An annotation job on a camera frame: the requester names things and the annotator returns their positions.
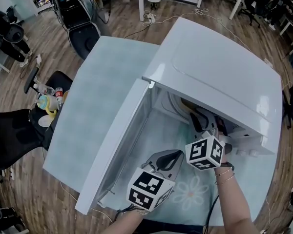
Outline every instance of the power strip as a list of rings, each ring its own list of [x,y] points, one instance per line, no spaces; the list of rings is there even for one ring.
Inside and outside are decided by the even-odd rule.
[[[155,23],[156,22],[154,16],[155,15],[151,14],[151,13],[147,14],[147,18],[148,18],[149,23]]]

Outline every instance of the bracelet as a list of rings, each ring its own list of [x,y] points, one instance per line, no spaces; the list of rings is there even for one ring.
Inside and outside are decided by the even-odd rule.
[[[216,177],[220,177],[221,175],[223,175],[223,174],[229,172],[231,169],[232,169],[232,167],[229,167],[229,169],[226,170],[225,172],[223,172],[223,173],[221,173],[221,174],[215,174],[215,176],[216,176]]]
[[[230,178],[227,178],[224,182],[221,182],[221,183],[217,183],[217,181],[215,182],[215,185],[221,185],[221,184],[224,184],[226,183],[228,180],[232,179],[234,177],[234,173],[233,175],[230,177]]]

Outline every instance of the wooden floor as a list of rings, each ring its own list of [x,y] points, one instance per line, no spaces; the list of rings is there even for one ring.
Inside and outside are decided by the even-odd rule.
[[[282,77],[284,85],[288,84],[289,79],[293,81],[293,69],[288,58],[284,58],[290,50],[290,40],[280,37],[278,30],[273,32],[263,20],[260,29],[256,25],[249,26],[249,19],[245,15],[236,14],[233,20],[229,20],[228,16],[233,5],[234,3],[230,0],[203,0],[201,8],[208,8],[209,15],[222,18],[223,24],[235,33],[255,55],[261,59],[267,58]],[[162,0],[156,15],[161,18],[160,20],[165,20],[172,16],[193,12],[195,8],[194,5]],[[210,17],[201,15],[184,17],[241,44],[227,29]],[[175,21],[176,19],[171,19],[163,24],[151,25],[129,39],[161,44]],[[108,26],[114,37],[121,38],[144,29],[139,21],[138,0],[112,0],[112,13]],[[42,56],[39,71],[40,81],[47,81],[55,70],[61,70],[73,79],[83,61],[69,45],[67,34],[59,24],[54,12],[43,12],[37,18],[25,23],[24,28],[29,37],[30,48],[35,55],[41,54]],[[230,50],[224,49],[224,51],[234,55],[234,53],[230,53]],[[9,74],[5,72],[0,74],[0,112],[32,106],[34,92],[31,91],[26,95],[23,92],[23,86],[34,65],[33,61],[23,79],[20,79],[22,69],[16,62],[11,67]],[[46,156],[47,152],[44,151],[43,154],[42,148],[37,148],[13,165],[15,180],[11,180],[10,184],[8,176],[6,176],[5,182],[0,184],[0,198],[3,205],[15,207],[31,233],[100,233],[109,225],[109,220],[94,211],[87,216],[75,211],[75,200],[61,188],[55,178],[42,169],[43,155]],[[293,209],[288,210],[288,203],[292,187],[293,127],[288,130],[283,124],[277,164],[267,195],[272,220],[268,233],[279,233],[291,220]],[[69,188],[66,189],[78,197],[76,192]],[[115,214],[112,210],[104,209],[104,211],[111,217]],[[255,223],[258,230],[268,227],[269,212],[266,202],[263,202],[262,210]],[[211,228],[211,232],[223,233],[223,230],[222,228]]]

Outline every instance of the white cable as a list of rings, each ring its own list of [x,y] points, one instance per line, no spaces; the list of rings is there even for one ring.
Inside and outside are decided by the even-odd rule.
[[[63,185],[62,185],[62,182],[60,182],[60,184],[61,184],[61,186],[62,186],[62,189],[63,189],[64,191],[66,191],[69,195],[71,195],[73,199],[75,199],[75,200],[77,201],[77,199],[76,199],[71,193],[69,193],[67,190],[64,189],[64,187],[63,187]],[[102,213],[104,216],[106,216],[106,217],[108,218],[109,221],[111,221],[111,223],[113,222],[112,219],[111,219],[108,215],[106,215],[104,212],[101,212],[101,211],[96,210],[96,209],[93,209],[93,208],[91,208],[91,209],[92,209],[93,211],[95,211],[95,212]]]
[[[268,204],[268,211],[269,211],[269,223],[268,223],[268,226],[270,226],[270,205],[268,203],[268,200],[267,200],[267,197],[265,198],[267,204]]]
[[[212,17],[212,16],[210,16],[210,15],[207,15],[206,13],[209,11],[208,9],[203,9],[203,10],[201,10],[201,9],[195,9],[194,10],[195,11],[195,13],[184,13],[184,14],[182,14],[181,16],[172,16],[172,17],[170,17],[170,18],[168,18],[168,19],[165,19],[164,21],[161,21],[161,22],[154,22],[154,23],[152,23],[152,22],[144,22],[144,23],[142,23],[142,26],[143,27],[149,27],[150,25],[152,25],[152,24],[158,24],[158,23],[163,23],[163,22],[166,22],[166,21],[168,21],[168,20],[170,20],[170,19],[172,19],[172,18],[181,18],[181,17],[183,17],[184,15],[201,15],[201,16],[207,16],[207,17],[210,17],[210,18],[213,18],[214,20],[216,20],[216,22],[217,23],[219,23],[220,25],[222,25],[226,30],[228,30],[234,37],[236,37],[236,38],[238,38],[239,39],[239,41],[250,51],[250,52],[252,52],[251,50],[250,50],[250,48],[239,38],[239,37],[237,37],[232,31],[230,31],[224,24],[223,24],[223,21],[222,21],[222,19],[221,18],[215,18],[215,17]],[[148,10],[145,10],[145,14],[151,14]]]

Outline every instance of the flower pattern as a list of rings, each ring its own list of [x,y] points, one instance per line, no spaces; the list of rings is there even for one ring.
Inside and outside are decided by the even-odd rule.
[[[172,195],[172,202],[182,203],[181,209],[187,211],[192,205],[201,205],[204,200],[202,194],[209,189],[208,185],[199,186],[200,177],[194,176],[190,183],[183,181],[178,182],[174,187],[174,195]]]

